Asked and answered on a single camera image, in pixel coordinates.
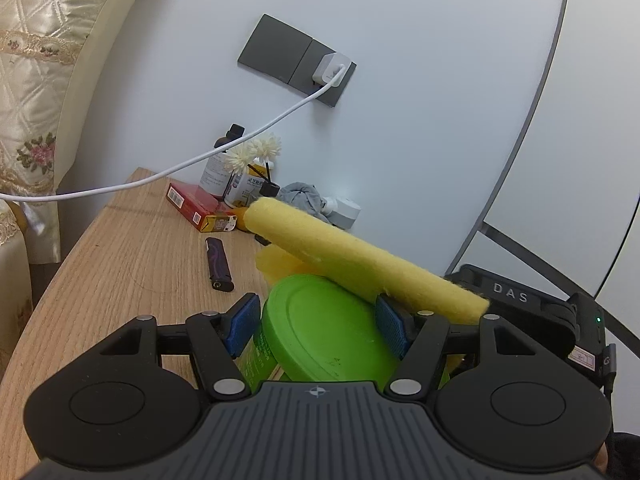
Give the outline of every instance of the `white flower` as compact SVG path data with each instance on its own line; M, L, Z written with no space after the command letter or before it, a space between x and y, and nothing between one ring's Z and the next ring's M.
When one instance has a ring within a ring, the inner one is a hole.
M243 142L223 153L225 157L225 169L234 173L242 173L248 164L251 164L256 157L255 143Z
M273 162L282 151L280 138L273 134L255 139L255 156Z

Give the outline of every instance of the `wooden surface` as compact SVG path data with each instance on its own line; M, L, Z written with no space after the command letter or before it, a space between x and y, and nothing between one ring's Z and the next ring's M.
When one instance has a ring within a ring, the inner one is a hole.
M138 169L138 180L149 175ZM167 179L117 193L84 233L40 300L0 384L0 480L27 472L37 457L22 409L40 383L139 314L182 323L203 310L224 312L246 292L266 296L252 235L201 234L164 198ZM222 239L236 286L213 290L205 238ZM164 368L193 381L188 358Z

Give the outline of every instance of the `black lighter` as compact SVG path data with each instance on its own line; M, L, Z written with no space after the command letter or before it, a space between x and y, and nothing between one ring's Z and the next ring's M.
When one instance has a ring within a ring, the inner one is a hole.
M223 292L234 290L222 240L207 238L207 262L209 263L209 279L213 288Z

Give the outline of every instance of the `black bottle cap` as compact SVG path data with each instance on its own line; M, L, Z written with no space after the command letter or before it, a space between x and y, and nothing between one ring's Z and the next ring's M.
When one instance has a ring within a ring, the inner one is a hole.
M262 187L260 188L260 194L262 196L276 196L279 191L280 186L278 186L278 184L267 182L266 180L262 183Z
M244 128L240 126L240 124L232 124L229 131L226 133L226 138L231 140L236 140L242 137L244 134Z

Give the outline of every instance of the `gray cloth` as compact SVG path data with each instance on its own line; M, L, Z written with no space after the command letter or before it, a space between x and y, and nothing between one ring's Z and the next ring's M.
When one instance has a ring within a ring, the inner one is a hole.
M291 204L293 207L309 213L327 224L331 223L321 213L322 197L311 184L305 184L304 182L289 184L280 189L277 199L285 204Z

